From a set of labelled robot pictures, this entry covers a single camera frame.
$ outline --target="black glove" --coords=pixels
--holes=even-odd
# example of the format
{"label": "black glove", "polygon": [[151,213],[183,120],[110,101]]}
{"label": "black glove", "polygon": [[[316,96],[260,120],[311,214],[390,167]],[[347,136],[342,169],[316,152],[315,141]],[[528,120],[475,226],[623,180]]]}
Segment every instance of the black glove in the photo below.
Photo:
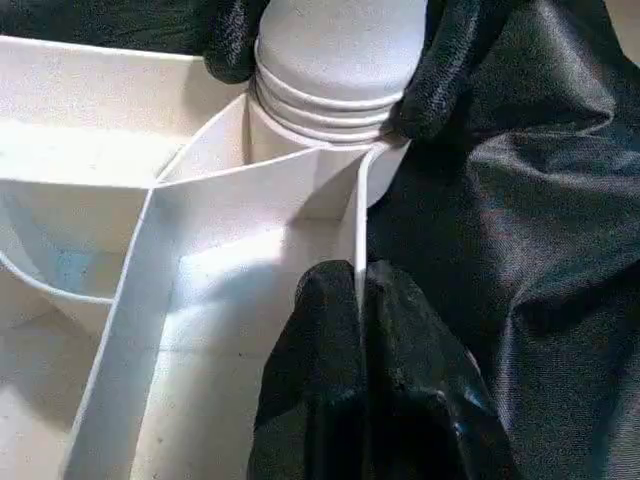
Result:
{"label": "black glove", "polygon": [[[500,34],[521,0],[430,0],[422,58],[393,125],[409,138],[428,139],[448,120],[471,69]],[[220,0],[204,57],[227,83],[253,74],[253,45],[269,0]]]}
{"label": "black glove", "polygon": [[248,478],[518,478],[480,372],[409,276],[372,265],[366,304],[359,317],[346,262],[302,278],[264,369]]}

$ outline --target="white bottle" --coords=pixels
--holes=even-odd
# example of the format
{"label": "white bottle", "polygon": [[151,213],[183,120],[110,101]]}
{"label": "white bottle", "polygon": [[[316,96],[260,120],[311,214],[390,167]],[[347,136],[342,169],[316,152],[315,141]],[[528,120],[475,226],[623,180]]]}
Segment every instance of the white bottle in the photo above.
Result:
{"label": "white bottle", "polygon": [[272,0],[256,90],[285,127],[337,144],[381,137],[422,51],[427,0]]}

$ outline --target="finger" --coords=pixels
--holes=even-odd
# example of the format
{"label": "finger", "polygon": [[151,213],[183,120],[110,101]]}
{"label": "finger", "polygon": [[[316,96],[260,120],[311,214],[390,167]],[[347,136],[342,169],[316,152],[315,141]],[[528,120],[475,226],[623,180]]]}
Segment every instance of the finger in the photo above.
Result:
{"label": "finger", "polygon": [[430,139],[442,130],[470,72],[521,1],[449,0],[445,4],[433,41],[426,35],[422,58],[394,119],[397,130],[414,139]]}
{"label": "finger", "polygon": [[207,70],[225,83],[248,80],[255,68],[253,45],[269,0],[219,0],[212,38],[204,52]]}

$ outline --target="plastic divider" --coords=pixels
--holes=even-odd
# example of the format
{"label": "plastic divider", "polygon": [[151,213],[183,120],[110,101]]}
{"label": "plastic divider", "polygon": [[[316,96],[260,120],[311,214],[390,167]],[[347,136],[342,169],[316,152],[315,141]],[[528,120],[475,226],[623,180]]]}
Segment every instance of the plastic divider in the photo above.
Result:
{"label": "plastic divider", "polygon": [[243,478],[261,371],[300,276],[329,259],[365,269],[368,150],[310,149],[154,191],[66,480]]}
{"label": "plastic divider", "polygon": [[1,35],[0,65],[0,178],[27,181],[149,187],[246,90],[201,57]]}
{"label": "plastic divider", "polygon": [[145,195],[144,189],[0,180],[0,263],[99,335]]}

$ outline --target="curved plastic edge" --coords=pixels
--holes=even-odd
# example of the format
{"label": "curved plastic edge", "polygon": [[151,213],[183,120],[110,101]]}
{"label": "curved plastic edge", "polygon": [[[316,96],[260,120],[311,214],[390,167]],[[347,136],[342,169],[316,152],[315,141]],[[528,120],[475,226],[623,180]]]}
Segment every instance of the curved plastic edge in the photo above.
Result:
{"label": "curved plastic edge", "polygon": [[409,143],[406,139],[385,139],[379,142],[365,155],[358,169],[354,275],[356,296],[361,309],[367,274],[367,209],[376,204],[389,189]]}
{"label": "curved plastic edge", "polygon": [[0,266],[0,335],[10,329],[35,320],[54,306],[39,291],[28,287],[11,272]]}
{"label": "curved plastic edge", "polygon": [[191,62],[195,59],[199,59],[202,57],[192,56],[192,55],[182,55],[179,53],[165,53],[165,52],[148,52],[144,50],[128,50],[124,48],[111,48],[111,47],[97,47],[93,45],[83,45],[79,43],[69,43],[69,42],[55,42],[51,40],[39,40],[32,38],[22,38],[22,37],[12,37],[10,35],[1,35],[0,39],[3,43],[7,44],[15,44],[15,45],[33,45],[38,47],[48,47],[48,48],[56,48],[60,50],[73,50],[73,51],[84,51],[91,52],[99,55],[105,55],[109,57],[113,56],[133,56],[140,58],[154,58],[154,59],[170,59],[170,60],[178,60],[184,62]]}
{"label": "curved plastic edge", "polygon": [[262,108],[278,123],[305,137],[332,143],[361,143],[379,139],[384,133],[384,124],[390,116],[389,110],[373,115],[329,117],[301,110],[276,98],[265,88],[260,75],[256,76],[257,97]]}
{"label": "curved plastic edge", "polygon": [[52,297],[61,297],[66,300],[75,301],[75,302],[83,302],[83,303],[93,303],[93,304],[101,304],[101,305],[110,305],[113,302],[112,298],[107,297],[92,297],[89,295],[80,295],[77,293],[68,292],[66,290],[62,290],[56,287],[52,287],[49,284],[41,282],[40,280],[36,280],[31,275],[26,274],[21,269],[19,269],[6,255],[0,250],[0,263],[11,272],[16,278],[34,288],[41,293],[50,295]]}

